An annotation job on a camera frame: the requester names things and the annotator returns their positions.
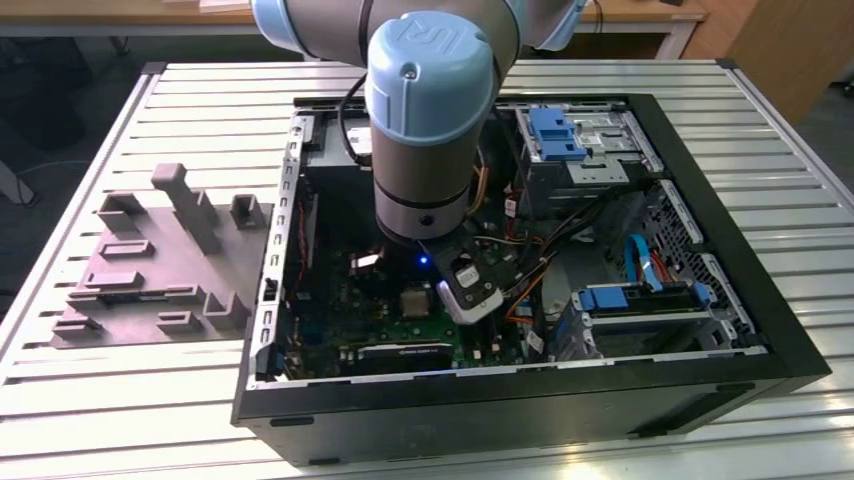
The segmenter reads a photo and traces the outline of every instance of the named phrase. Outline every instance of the robot logo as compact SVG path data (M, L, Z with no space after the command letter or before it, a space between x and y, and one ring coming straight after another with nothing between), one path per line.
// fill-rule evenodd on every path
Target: robot logo
M436 53L448 55L459 44L460 32L446 26L430 26L423 19L412 19L404 28L402 37Z

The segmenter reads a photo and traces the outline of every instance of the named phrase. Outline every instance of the robotic arm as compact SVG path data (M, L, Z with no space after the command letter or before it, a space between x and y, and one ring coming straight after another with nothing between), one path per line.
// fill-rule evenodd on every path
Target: robotic arm
M483 124L522 45L562 49L584 3L252 0L274 45L367 67L378 224L430 253L459 324L503 303L474 240L458 228Z

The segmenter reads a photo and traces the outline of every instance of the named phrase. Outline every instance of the wooden cabinet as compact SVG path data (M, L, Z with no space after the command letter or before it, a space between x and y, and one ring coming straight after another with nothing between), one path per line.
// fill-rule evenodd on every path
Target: wooden cabinet
M854 55L853 0L701 0L710 12L682 58L731 58L789 122Z

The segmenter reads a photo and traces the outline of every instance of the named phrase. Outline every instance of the slotted aluminum surface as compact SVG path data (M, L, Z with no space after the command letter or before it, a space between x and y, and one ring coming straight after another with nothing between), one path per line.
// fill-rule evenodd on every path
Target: slotted aluminum surface
M741 73L713 62L520 62L504 91L655 94L834 370L797 394L743 407L685 437L300 472L228 423L241 342L45 346L97 242L92 211L105 192L132 191L148 206L165 205L151 169L181 162L212 202L235 193L272 201L294 98L340 96L360 74L332 63L205 64L141 77L0 327L0 478L847 476L850 194Z

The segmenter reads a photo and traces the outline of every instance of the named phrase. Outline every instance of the open computer tower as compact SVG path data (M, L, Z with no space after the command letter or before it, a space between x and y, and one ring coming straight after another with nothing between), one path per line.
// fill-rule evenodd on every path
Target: open computer tower
M233 404L294 465L679 434L829 373L652 96L499 98L467 228L508 299L467 326L376 227L336 104L298 104ZM344 120L366 148L362 105ZM514 302L527 236L572 215Z

